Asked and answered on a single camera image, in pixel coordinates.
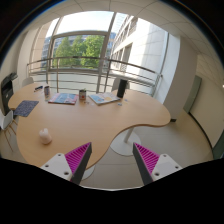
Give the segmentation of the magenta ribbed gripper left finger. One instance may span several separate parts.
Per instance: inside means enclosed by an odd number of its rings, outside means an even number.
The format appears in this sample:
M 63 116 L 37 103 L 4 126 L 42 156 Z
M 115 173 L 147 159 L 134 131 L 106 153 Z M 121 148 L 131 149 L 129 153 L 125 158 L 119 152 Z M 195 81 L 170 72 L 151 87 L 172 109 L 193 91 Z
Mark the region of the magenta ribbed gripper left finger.
M 92 154 L 92 144 L 86 143 L 70 152 L 57 153 L 41 168 L 76 185 L 84 175 L 87 163 Z

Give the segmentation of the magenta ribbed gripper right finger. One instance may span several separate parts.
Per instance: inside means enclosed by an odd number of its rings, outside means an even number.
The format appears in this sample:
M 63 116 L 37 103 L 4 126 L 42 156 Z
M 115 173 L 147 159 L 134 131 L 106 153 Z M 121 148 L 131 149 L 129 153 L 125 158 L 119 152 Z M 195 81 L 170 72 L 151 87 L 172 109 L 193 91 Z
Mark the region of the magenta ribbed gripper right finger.
M 133 144 L 133 155 L 144 185 L 182 169 L 168 154 L 159 155 L 137 143 Z

